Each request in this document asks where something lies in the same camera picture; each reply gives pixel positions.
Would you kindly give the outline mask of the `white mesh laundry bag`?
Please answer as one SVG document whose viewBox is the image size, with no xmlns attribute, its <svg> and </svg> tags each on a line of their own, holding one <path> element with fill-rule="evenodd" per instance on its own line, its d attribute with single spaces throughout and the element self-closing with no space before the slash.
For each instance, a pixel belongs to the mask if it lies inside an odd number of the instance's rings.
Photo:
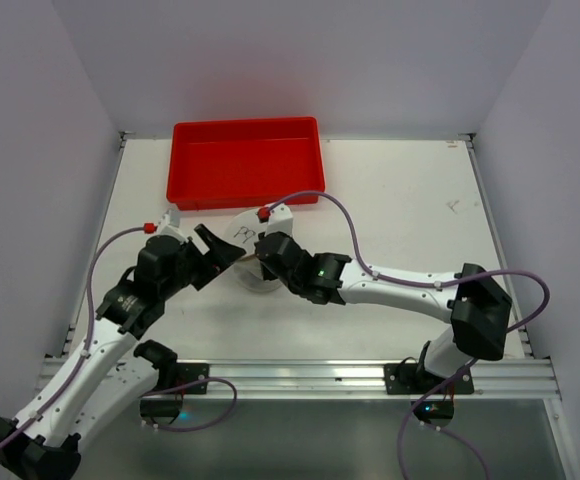
<svg viewBox="0 0 580 480">
<path fill-rule="evenodd" d="M 235 216 L 227 226 L 223 239 L 245 250 L 232 267 L 232 275 L 243 288 L 256 293 L 272 292 L 282 286 L 278 279 L 266 280 L 262 264 L 255 256 L 255 242 L 265 232 L 266 225 L 260 223 L 257 209 L 246 210 Z"/>
</svg>

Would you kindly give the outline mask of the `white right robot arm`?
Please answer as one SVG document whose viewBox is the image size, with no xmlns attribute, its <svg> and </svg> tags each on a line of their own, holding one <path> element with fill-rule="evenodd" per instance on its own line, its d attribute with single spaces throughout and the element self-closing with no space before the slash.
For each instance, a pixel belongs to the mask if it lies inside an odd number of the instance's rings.
<svg viewBox="0 0 580 480">
<path fill-rule="evenodd" d="M 393 276 L 402 278 L 392 283 L 347 255 L 312 255 L 281 232 L 259 239 L 255 257 L 267 276 L 314 304 L 380 305 L 445 323 L 441 335 L 424 344 L 412 369 L 402 366 L 396 374 L 411 387 L 438 392 L 469 361 L 499 361 L 504 356 L 512 300 L 476 264 L 466 263 L 458 273 L 393 270 Z"/>
</svg>

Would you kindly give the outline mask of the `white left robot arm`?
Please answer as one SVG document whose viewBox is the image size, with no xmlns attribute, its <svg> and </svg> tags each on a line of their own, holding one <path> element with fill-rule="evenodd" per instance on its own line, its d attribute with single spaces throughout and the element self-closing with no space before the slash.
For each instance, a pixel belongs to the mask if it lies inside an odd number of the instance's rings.
<svg viewBox="0 0 580 480">
<path fill-rule="evenodd" d="M 0 417 L 0 465 L 20 479 L 70 479 L 88 435 L 141 396 L 190 393 L 207 374 L 179 373 L 175 352 L 143 338 L 181 290 L 201 290 L 245 256 L 199 224 L 191 238 L 141 228 L 149 238 L 134 265 L 103 297 L 88 305 L 81 346 L 14 417 Z"/>
</svg>

